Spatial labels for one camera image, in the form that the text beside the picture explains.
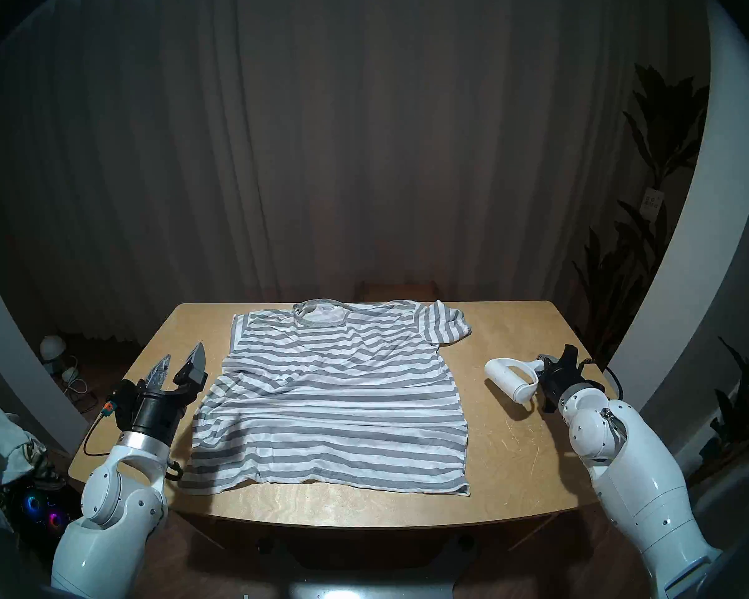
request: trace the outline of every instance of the silver metal ring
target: silver metal ring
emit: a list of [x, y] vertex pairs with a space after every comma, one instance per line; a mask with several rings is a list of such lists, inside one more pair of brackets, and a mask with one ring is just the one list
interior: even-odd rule
[[169, 447], [167, 445], [152, 436], [140, 434], [138, 431], [123, 431], [116, 443], [130, 449], [143, 450], [163, 459], [164, 463], [169, 459]]

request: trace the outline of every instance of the shirt sleeve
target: shirt sleeve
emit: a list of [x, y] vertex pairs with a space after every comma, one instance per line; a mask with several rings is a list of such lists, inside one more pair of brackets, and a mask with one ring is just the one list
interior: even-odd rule
[[241, 339], [241, 335], [247, 329], [247, 322], [250, 321], [249, 313], [237, 313], [233, 315], [233, 321], [230, 325], [230, 353], [236, 349], [236, 344]]
[[454, 343], [467, 336], [472, 327], [463, 317], [460, 309], [450, 309], [440, 300], [430, 306], [418, 304], [414, 312], [414, 321], [419, 334], [430, 343]]

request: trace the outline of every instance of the white handle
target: white handle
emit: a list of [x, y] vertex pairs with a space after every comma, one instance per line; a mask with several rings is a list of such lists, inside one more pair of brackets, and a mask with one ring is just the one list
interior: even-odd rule
[[[516, 367], [526, 373], [531, 383], [527, 383], [518, 374], [510, 370]], [[536, 369], [542, 369], [544, 362], [535, 360], [531, 363], [523, 363], [515, 358], [493, 358], [486, 363], [486, 375], [493, 380], [493, 383], [500, 387], [508, 397], [516, 403], [524, 403], [530, 400], [538, 386], [538, 374]]]

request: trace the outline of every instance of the power cord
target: power cord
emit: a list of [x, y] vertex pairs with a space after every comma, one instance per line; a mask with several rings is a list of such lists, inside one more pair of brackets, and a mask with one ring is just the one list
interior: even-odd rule
[[84, 438], [83, 441], [83, 453], [84, 455], [88, 455], [89, 457], [105, 457], [108, 455], [108, 453], [89, 453], [89, 451], [86, 450], [86, 445], [89, 443], [89, 438], [92, 437], [92, 433], [94, 432], [94, 428], [97, 427], [97, 425], [100, 423], [101, 420], [103, 420], [103, 417], [105, 415], [102, 414], [102, 412], [97, 415], [97, 420], [92, 424], [91, 429], [89, 429], [89, 433], [86, 434], [86, 438]]
[[[77, 365], [78, 365], [77, 356], [73, 356], [73, 355], [70, 354], [69, 358], [74, 358], [75, 359], [75, 366], [72, 369], [73, 369], [73, 371], [75, 373], [77, 373]], [[89, 390], [89, 384], [86, 384], [86, 380], [84, 380], [83, 378], [72, 378], [68, 382], [67, 380], [64, 379], [64, 373], [61, 374], [61, 381], [64, 383], [64, 386], [65, 386], [65, 388], [64, 388], [64, 394], [67, 396], [67, 399], [69, 399], [69, 401], [71, 401], [73, 404], [77, 404], [77, 402], [78, 402], [77, 397], [73, 398], [69, 394], [69, 391], [72, 391], [73, 393], [75, 393], [76, 395], [79, 395], [80, 397], [83, 397], [83, 395], [86, 395], [88, 393], [88, 394], [92, 395], [92, 398], [94, 399], [94, 403], [92, 405], [90, 405], [88, 408], [86, 408], [85, 410], [78, 410], [78, 411], [82, 415], [84, 415], [87, 412], [89, 412], [91, 410], [94, 410], [94, 408], [99, 403], [99, 400], [97, 399], [97, 395], [95, 395], [92, 391]], [[74, 385], [75, 385], [76, 382], [81, 382], [83, 384], [83, 391], [78, 391], [78, 389], [75, 388]]]
[[[578, 371], [582, 371], [582, 368], [585, 365], [596, 365], [597, 361], [595, 361], [593, 358], [584, 358], [582, 363], [580, 363], [580, 366], [577, 368]], [[618, 387], [618, 395], [619, 395], [619, 401], [624, 399], [624, 389], [621, 388], [621, 382], [619, 382], [619, 378], [616, 377], [616, 374], [613, 373], [613, 369], [610, 367], [605, 367], [605, 371], [610, 373], [610, 375], [613, 377], [613, 382], [616, 383], [616, 386]]]

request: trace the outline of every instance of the black cable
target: black cable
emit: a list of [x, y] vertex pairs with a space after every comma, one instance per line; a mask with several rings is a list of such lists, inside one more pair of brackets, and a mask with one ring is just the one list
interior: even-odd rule
[[173, 475], [170, 472], [167, 472], [164, 476], [165, 478], [168, 478], [170, 481], [178, 482], [183, 478], [183, 468], [180, 467], [180, 464], [178, 462], [168, 460], [167, 465], [172, 468], [177, 474]]
[[[597, 361], [595, 361], [593, 358], [583, 358], [582, 363], [580, 363], [580, 366], [577, 368], [580, 372], [582, 372], [582, 368], [585, 365], [596, 365]], [[610, 367], [605, 367], [605, 371], [610, 373], [610, 375], [613, 377], [613, 382], [616, 383], [616, 386], [618, 387], [618, 395], [619, 395], [619, 401], [622, 401], [624, 399], [624, 389], [621, 388], [621, 382], [619, 382], [619, 378], [616, 377], [616, 374], [613, 373], [613, 369]]]
[[618, 393], [619, 393], [619, 401], [623, 400], [624, 399], [624, 389], [621, 388], [621, 382], [619, 382], [619, 378], [616, 377], [616, 374], [613, 373], [613, 369], [611, 369], [610, 367], [605, 367], [605, 370], [608, 373], [610, 373], [610, 375], [613, 377], [613, 382], [615, 382], [616, 386], [619, 387], [619, 391], [618, 391]]
[[108, 455], [108, 453], [89, 453], [89, 451], [86, 450], [86, 444], [89, 442], [89, 438], [92, 437], [92, 432], [94, 431], [94, 428], [97, 427], [97, 424], [103, 420], [103, 415], [99, 414], [97, 416], [97, 420], [92, 425], [92, 428], [89, 430], [89, 433], [86, 434], [86, 438], [83, 441], [83, 453], [84, 455], [89, 455], [89, 457], [105, 457]]
[[[72, 388], [68, 389], [68, 391], [74, 391], [75, 393], [77, 393], [77, 391], [75, 391]], [[92, 393], [92, 391], [86, 391], [84, 393], [84, 395], [92, 395], [92, 397], [94, 398], [94, 403], [92, 405], [90, 405], [88, 408], [86, 408], [85, 410], [78, 410], [77, 404], [80, 401], [80, 399], [79, 398], [72, 398], [72, 397], [70, 397], [69, 396], [69, 392], [67, 392], [67, 391], [65, 391], [65, 395], [67, 396], [67, 399], [69, 399], [69, 401], [72, 402], [72, 405], [75, 406], [75, 409], [78, 412], [80, 412], [82, 415], [86, 414], [89, 411], [94, 410], [97, 407], [97, 404], [100, 403], [100, 400], [97, 398], [97, 395], [95, 395], [94, 393]]]

